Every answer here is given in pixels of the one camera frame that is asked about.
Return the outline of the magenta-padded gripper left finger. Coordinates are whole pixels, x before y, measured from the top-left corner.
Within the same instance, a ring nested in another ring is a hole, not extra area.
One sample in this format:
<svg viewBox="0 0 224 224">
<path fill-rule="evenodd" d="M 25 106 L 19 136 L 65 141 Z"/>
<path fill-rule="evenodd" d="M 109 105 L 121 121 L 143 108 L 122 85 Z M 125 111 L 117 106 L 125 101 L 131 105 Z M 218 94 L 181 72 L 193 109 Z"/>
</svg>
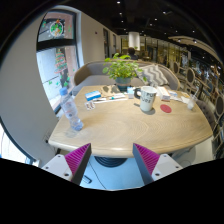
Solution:
<svg viewBox="0 0 224 224">
<path fill-rule="evenodd" d="M 91 153 L 91 144 L 88 143 L 66 155 L 57 154 L 42 169 L 79 185 Z"/>
</svg>

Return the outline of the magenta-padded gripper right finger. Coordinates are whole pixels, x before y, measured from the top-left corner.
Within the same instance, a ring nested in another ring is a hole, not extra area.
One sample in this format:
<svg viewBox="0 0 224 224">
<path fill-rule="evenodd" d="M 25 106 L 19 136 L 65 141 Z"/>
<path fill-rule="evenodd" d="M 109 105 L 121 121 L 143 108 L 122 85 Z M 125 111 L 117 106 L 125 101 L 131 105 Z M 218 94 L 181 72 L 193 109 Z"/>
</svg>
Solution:
<svg viewBox="0 0 224 224">
<path fill-rule="evenodd" d="M 157 154 L 152 150 L 133 144 L 133 155 L 145 185 L 182 169 L 168 154 Z"/>
</svg>

